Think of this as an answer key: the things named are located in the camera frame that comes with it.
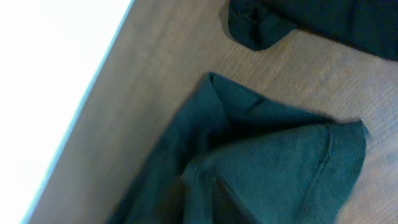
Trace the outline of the black Nike t-shirt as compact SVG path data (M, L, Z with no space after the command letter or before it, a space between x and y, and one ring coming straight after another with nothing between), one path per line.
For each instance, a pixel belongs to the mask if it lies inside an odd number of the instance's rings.
M339 123L209 73L183 104L110 223L333 223L366 155Z

